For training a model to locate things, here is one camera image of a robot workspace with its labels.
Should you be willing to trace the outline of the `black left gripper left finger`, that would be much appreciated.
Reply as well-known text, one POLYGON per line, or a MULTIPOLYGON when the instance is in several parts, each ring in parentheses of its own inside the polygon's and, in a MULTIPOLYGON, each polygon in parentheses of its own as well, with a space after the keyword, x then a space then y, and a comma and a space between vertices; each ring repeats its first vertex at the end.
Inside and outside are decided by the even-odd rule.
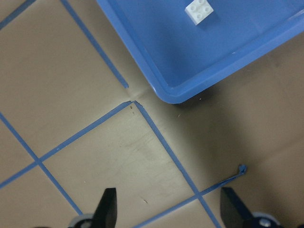
POLYGON ((114 228, 117 221, 116 188, 106 188, 92 217, 92 228, 114 228))

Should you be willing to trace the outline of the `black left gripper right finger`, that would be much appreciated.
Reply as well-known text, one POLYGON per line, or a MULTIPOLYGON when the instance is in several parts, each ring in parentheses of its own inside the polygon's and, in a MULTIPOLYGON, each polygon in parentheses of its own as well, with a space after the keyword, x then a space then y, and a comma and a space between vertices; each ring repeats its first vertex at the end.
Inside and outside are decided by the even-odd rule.
POLYGON ((220 192, 220 217, 226 228, 252 228, 254 217, 231 187, 220 192))

